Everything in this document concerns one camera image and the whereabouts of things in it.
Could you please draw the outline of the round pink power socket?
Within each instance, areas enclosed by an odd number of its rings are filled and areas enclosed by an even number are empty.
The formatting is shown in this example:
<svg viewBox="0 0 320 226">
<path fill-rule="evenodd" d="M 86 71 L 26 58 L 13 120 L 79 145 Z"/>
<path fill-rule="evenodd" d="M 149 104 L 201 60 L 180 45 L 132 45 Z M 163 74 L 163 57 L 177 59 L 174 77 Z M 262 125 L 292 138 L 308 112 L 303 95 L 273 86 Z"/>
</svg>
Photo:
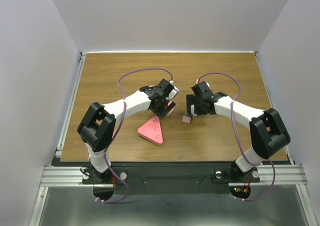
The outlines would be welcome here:
<svg viewBox="0 0 320 226">
<path fill-rule="evenodd" d="M 165 117 L 169 117 L 173 113 L 174 108 L 172 108 Z"/>
</svg>

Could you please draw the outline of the red cube plug adapter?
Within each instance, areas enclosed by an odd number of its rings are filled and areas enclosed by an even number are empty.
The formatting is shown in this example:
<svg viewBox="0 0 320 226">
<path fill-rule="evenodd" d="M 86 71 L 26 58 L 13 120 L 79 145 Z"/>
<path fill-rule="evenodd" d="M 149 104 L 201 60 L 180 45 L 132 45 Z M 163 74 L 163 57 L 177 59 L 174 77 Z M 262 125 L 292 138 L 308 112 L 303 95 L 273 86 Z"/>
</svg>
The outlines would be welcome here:
<svg viewBox="0 0 320 226">
<path fill-rule="evenodd" d="M 167 105 L 167 109 L 170 111 L 175 107 L 176 103 L 173 101 L 170 101 L 169 104 Z"/>
</svg>

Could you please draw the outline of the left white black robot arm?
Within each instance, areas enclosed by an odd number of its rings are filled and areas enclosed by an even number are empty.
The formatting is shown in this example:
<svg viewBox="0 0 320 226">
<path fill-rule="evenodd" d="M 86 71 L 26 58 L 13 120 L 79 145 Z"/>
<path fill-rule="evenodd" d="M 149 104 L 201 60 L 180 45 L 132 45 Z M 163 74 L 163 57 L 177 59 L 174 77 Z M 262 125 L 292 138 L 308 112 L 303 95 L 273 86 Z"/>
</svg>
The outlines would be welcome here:
<svg viewBox="0 0 320 226">
<path fill-rule="evenodd" d="M 87 147 L 95 179 L 106 183 L 111 179 L 108 148 L 113 142 L 115 126 L 121 127 L 124 119 L 150 110 L 158 118 L 165 118 L 175 107 L 173 98 L 179 89 L 174 82 L 162 79 L 155 86 L 143 86 L 133 94 L 115 102 L 92 103 L 81 120 L 77 133 Z"/>
</svg>

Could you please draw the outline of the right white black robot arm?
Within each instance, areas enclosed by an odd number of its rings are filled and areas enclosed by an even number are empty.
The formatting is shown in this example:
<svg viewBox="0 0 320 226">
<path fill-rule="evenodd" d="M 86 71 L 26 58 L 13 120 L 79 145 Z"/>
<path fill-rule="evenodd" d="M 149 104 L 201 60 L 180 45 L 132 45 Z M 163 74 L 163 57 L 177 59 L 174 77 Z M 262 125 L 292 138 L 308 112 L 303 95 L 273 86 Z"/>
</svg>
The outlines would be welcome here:
<svg viewBox="0 0 320 226">
<path fill-rule="evenodd" d="M 214 93 L 203 81 L 186 95 L 186 115 L 191 119 L 204 115 L 220 115 L 249 129 L 251 146 L 241 150 L 241 156 L 222 172 L 221 178 L 230 183 L 242 181 L 250 171 L 268 160 L 291 142 L 291 137 L 277 110 L 262 110 L 247 106 L 223 92 Z"/>
</svg>

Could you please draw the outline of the white cube charger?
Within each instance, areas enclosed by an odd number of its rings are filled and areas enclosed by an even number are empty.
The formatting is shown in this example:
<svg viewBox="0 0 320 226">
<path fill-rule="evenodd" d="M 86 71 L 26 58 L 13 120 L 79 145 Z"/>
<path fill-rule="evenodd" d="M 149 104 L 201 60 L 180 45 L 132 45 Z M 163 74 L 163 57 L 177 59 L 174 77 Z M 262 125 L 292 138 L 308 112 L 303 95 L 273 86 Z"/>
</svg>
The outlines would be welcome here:
<svg viewBox="0 0 320 226">
<path fill-rule="evenodd" d="M 197 116 L 197 114 L 195 113 L 195 106 L 193 104 L 190 106 L 190 114 L 192 118 L 195 118 Z"/>
</svg>

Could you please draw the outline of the pink triangular power strip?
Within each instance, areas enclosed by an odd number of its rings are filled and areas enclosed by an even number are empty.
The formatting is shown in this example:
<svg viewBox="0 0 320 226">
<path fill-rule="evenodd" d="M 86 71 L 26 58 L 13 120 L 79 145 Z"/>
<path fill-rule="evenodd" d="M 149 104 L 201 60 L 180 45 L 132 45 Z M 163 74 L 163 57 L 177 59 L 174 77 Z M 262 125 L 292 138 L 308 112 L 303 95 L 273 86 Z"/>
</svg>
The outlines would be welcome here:
<svg viewBox="0 0 320 226">
<path fill-rule="evenodd" d="M 160 118 L 158 116 L 152 117 L 149 121 L 143 124 L 137 133 L 143 139 L 160 146 L 163 143 L 163 134 L 161 129 Z"/>
</svg>

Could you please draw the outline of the small pink square adapter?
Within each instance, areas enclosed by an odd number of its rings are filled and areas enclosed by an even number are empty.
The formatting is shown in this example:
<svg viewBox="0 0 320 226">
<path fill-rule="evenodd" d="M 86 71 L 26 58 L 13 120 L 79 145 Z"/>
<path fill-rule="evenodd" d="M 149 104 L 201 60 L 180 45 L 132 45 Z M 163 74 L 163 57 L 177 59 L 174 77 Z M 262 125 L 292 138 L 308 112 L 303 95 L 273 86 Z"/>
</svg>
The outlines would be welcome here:
<svg viewBox="0 0 320 226">
<path fill-rule="evenodd" d="M 184 116 L 182 117 L 182 122 L 183 122 L 184 124 L 190 124 L 191 119 L 192 119 L 192 118 L 191 118 L 190 116 L 184 115 Z"/>
</svg>

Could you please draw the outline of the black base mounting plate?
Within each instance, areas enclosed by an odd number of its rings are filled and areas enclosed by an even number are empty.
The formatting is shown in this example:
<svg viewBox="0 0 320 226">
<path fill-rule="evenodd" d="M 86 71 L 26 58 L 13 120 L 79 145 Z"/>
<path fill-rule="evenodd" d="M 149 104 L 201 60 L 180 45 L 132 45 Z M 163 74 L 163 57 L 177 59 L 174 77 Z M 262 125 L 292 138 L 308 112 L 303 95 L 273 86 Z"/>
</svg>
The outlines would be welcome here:
<svg viewBox="0 0 320 226">
<path fill-rule="evenodd" d="M 244 179 L 228 182 L 222 173 L 231 167 L 231 161 L 199 162 L 113 162 L 111 172 L 99 179 L 92 166 L 81 168 L 84 185 L 93 186 L 95 195 L 170 195 L 170 194 L 228 194 L 230 185 L 243 186 L 260 182 L 253 168 Z"/>
</svg>

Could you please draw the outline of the aluminium left side rail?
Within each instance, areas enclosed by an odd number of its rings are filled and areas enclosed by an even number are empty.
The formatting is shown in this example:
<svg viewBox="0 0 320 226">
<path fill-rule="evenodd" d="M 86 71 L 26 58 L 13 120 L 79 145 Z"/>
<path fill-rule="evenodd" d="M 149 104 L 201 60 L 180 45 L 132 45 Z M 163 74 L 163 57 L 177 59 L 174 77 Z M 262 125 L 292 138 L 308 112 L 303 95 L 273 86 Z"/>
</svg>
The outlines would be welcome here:
<svg viewBox="0 0 320 226">
<path fill-rule="evenodd" d="M 62 125 L 62 129 L 61 129 L 61 133 L 60 133 L 60 136 L 59 136 L 59 140 L 58 140 L 58 143 L 57 143 L 57 146 L 56 146 L 56 149 L 58 151 L 61 151 L 63 149 L 63 147 L 64 147 L 65 138 L 66 138 L 68 127 L 69 127 L 70 118 L 71 118 L 71 115 L 72 115 L 72 110 L 73 110 L 73 107 L 74 107 L 77 90 L 78 90 L 78 87 L 79 87 L 79 83 L 80 83 L 83 67 L 84 67 L 85 60 L 86 60 L 86 55 L 87 55 L 86 52 L 80 52 L 79 64 L 78 64 L 78 67 L 77 67 L 76 76 L 75 76 L 74 84 L 73 84 L 71 95 L 70 95 L 70 100 L 69 100 L 69 103 L 68 103 L 68 107 L 67 107 L 67 111 L 66 111 L 66 114 L 65 114 L 65 118 L 64 118 L 63 125 Z"/>
</svg>

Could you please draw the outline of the aluminium rail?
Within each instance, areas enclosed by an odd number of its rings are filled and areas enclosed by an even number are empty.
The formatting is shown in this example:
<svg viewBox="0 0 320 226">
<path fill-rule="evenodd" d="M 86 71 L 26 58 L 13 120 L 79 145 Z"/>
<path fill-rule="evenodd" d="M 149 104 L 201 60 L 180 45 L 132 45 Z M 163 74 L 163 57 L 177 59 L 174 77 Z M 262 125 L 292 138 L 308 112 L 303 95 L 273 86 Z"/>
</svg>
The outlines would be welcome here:
<svg viewBox="0 0 320 226">
<path fill-rule="evenodd" d="M 66 111 L 66 114 L 65 114 L 65 118 L 64 118 L 63 125 L 62 125 L 62 129 L 61 129 L 61 133 L 60 133 L 60 136 L 59 136 L 59 140 L 58 140 L 58 143 L 57 143 L 57 146 L 56 146 L 56 149 L 58 151 L 61 151 L 63 149 L 63 147 L 64 147 L 65 138 L 66 138 L 68 127 L 69 127 L 70 118 L 71 118 L 71 115 L 72 115 L 72 110 L 73 110 L 73 107 L 74 107 L 77 90 L 78 90 L 78 87 L 79 87 L 79 83 L 80 83 L 83 67 L 84 67 L 85 60 L 86 60 L 86 55 L 87 55 L 86 52 L 80 52 L 79 64 L 78 64 L 78 67 L 77 67 L 76 76 L 75 76 L 74 84 L 73 84 L 71 95 L 70 95 L 70 100 L 69 100 L 69 103 L 68 103 L 68 107 L 67 107 L 67 111 Z"/>
<path fill-rule="evenodd" d="M 182 184 L 203 185 L 214 184 L 242 185 L 306 185 L 308 180 L 301 165 L 261 165 L 251 169 L 247 174 L 236 176 L 227 163 L 215 162 L 180 162 L 180 163 L 115 163 L 114 171 L 130 187 L 137 185 Z M 42 187 L 76 187 L 96 186 L 110 187 L 112 182 L 119 184 L 108 172 L 98 177 L 92 169 L 80 166 L 45 167 L 41 176 Z"/>
</svg>

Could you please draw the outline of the aluminium front rail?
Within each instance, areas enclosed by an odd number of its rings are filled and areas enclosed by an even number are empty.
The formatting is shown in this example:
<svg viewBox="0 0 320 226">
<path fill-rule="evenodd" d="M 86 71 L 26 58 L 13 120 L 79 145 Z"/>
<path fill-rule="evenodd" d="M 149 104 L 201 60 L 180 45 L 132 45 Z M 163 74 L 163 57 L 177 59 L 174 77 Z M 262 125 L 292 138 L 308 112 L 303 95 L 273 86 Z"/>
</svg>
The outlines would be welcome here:
<svg viewBox="0 0 320 226">
<path fill-rule="evenodd" d="M 115 163 L 114 171 L 130 187 L 137 185 L 182 184 L 203 185 L 214 184 L 242 185 L 306 185 L 308 180 L 301 165 L 261 165 L 251 169 L 247 174 L 236 176 L 227 163 L 215 162 L 180 162 L 180 163 Z M 108 172 L 98 177 L 92 169 L 80 166 L 45 167 L 41 176 L 42 187 L 76 187 L 96 186 L 110 187 L 112 182 L 119 184 Z"/>
</svg>

